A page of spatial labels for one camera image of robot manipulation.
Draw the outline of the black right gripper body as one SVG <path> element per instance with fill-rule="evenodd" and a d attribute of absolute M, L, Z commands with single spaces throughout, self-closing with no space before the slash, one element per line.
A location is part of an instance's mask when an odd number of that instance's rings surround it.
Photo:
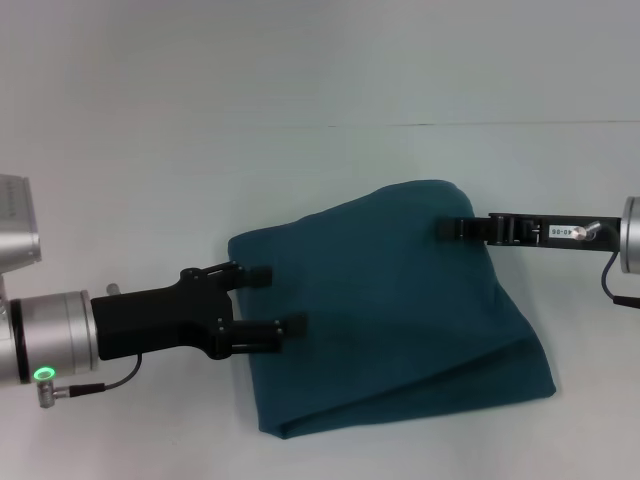
<path fill-rule="evenodd" d="M 519 246 L 596 252 L 618 252 L 618 217 L 492 213 L 492 246 Z"/>

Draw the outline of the teal blue t-shirt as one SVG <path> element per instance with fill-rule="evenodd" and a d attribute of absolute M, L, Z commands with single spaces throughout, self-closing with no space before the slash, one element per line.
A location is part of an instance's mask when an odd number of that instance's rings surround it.
<path fill-rule="evenodd" d="M 440 242 L 469 217 L 454 184 L 419 180 L 232 238 L 229 257 L 268 266 L 243 289 L 246 320 L 303 313 L 305 337 L 250 359 L 258 425 L 281 439 L 554 395 L 541 342 L 485 246 Z"/>

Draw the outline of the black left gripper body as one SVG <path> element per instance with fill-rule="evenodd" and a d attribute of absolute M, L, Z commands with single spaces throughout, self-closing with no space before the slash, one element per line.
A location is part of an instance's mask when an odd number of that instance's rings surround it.
<path fill-rule="evenodd" d="M 181 272 L 168 287 L 91 300 L 103 361 L 176 347 L 193 347 L 218 360 L 230 355 L 218 335 L 233 320 L 228 291 L 200 269 Z"/>

